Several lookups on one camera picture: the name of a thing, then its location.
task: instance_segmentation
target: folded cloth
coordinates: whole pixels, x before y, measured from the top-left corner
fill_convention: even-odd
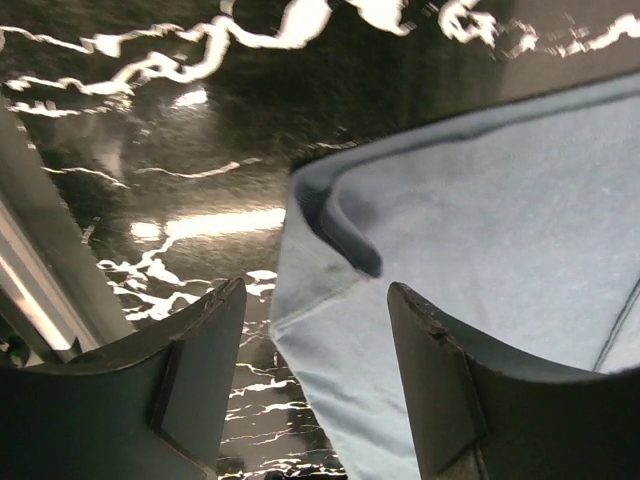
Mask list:
[[[640,362],[639,92],[630,75],[295,173],[271,335],[351,480],[420,478],[392,281],[549,360]]]

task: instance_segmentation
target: marble table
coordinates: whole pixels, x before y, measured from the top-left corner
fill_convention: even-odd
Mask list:
[[[291,169],[640,66],[634,0],[22,0],[0,81],[137,328],[243,277],[221,478],[346,478],[268,337]]]

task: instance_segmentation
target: fabric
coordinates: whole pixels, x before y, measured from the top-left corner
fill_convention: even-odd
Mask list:
[[[294,175],[271,334],[350,479],[420,478],[392,281],[549,360],[640,362],[639,91],[469,114]]]

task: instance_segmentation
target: black marble surface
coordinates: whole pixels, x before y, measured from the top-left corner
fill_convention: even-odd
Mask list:
[[[345,478],[268,338],[291,168],[640,66],[635,0],[23,0],[0,34],[9,108],[131,321],[247,280],[218,466],[241,479]]]

